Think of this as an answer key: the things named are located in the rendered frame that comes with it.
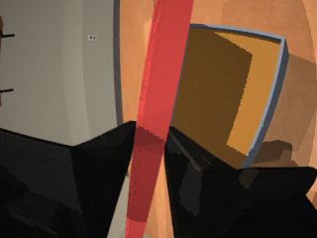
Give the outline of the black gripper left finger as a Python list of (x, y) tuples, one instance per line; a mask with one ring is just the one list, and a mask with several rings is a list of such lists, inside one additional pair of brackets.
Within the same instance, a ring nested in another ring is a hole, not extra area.
[(0, 127), (0, 179), (62, 202), (79, 238), (107, 238), (136, 126), (131, 120), (74, 147)]

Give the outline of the red box lid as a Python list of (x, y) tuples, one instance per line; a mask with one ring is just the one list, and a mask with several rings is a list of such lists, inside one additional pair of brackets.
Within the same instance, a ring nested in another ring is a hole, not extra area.
[(194, 0), (156, 0), (132, 154), (126, 238), (143, 238), (181, 76)]

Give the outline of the grey open box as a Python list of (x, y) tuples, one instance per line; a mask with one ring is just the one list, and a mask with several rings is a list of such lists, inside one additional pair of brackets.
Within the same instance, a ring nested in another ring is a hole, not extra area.
[(189, 25), (169, 127), (235, 170), (249, 168), (284, 83), (286, 39), (229, 25)]

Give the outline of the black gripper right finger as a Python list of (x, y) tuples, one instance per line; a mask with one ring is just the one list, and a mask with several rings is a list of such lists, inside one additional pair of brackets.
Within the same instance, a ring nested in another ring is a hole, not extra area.
[(169, 127), (163, 147), (173, 238), (222, 238), (259, 199), (308, 193), (312, 167), (235, 170), (189, 136)]

